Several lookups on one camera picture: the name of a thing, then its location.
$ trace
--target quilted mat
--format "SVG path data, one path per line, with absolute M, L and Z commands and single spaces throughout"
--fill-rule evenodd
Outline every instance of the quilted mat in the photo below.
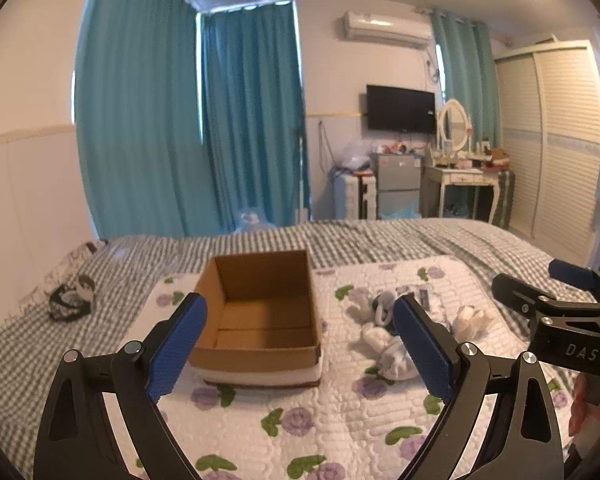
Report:
M 158 283 L 125 339 L 142 339 L 157 321 L 169 317 L 197 278 L 180 274 Z M 480 349 L 513 358 L 525 349 L 480 281 L 452 256 L 316 270 L 314 285 L 324 332 L 319 387 L 209 386 L 186 365 L 173 393 L 158 402 L 171 432 L 204 480 L 394 480 L 407 466 L 442 403 L 428 394 L 420 378 L 392 382 L 378 374 L 372 352 L 360 339 L 356 308 L 348 296 L 354 288 L 374 293 L 417 292 L 424 287 L 440 299 L 431 303 L 431 317 L 447 324 L 463 305 L 487 309 L 494 321 L 476 336 Z M 571 395 L 553 368 L 543 369 L 565 445 Z M 455 476 L 470 471 L 494 402 L 495 396 L 486 398 Z M 106 403 L 129 471 L 148 478 L 116 399 L 107 394 Z

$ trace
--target curtain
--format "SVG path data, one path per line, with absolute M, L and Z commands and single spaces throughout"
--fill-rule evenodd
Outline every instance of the curtain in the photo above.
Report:
M 487 26 L 440 10 L 432 12 L 431 24 L 442 52 L 446 98 L 460 101 L 471 116 L 473 146 L 483 137 L 492 147 L 499 146 L 500 103 Z
M 277 226 L 294 223 L 304 102 L 292 3 L 202 16 L 203 135 L 208 142 L 221 224 L 256 209 Z
M 75 117 L 101 237 L 219 233 L 198 127 L 196 12 L 184 0 L 88 0 Z

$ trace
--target white suitcase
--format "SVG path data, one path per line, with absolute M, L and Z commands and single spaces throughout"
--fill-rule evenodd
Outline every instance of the white suitcase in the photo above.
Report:
M 341 174 L 333 181 L 338 220 L 376 219 L 376 178 Z

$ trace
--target louvered door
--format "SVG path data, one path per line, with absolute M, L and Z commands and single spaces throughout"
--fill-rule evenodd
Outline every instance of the louvered door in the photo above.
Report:
M 502 144 L 516 174 L 510 226 L 531 237 L 540 182 L 542 121 L 533 55 L 497 63 Z
M 590 46 L 534 58 L 544 136 L 532 236 L 550 255 L 585 265 L 600 171 L 600 76 Z

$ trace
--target silver screw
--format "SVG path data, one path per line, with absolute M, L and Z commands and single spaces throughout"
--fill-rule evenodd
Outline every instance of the silver screw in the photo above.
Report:
M 462 343 L 460 349 L 464 355 L 476 355 L 478 353 L 478 347 L 473 343 Z
M 529 363 L 530 365 L 534 365 L 538 362 L 538 358 L 536 357 L 536 355 L 531 352 L 524 352 L 522 354 L 522 358 L 525 360 L 525 362 Z
M 77 358 L 78 352 L 75 350 L 69 350 L 68 352 L 65 352 L 65 354 L 62 356 L 62 360 L 65 363 L 73 363 Z
M 125 345 L 125 354 L 137 354 L 142 348 L 142 343 L 139 341 L 129 341 Z

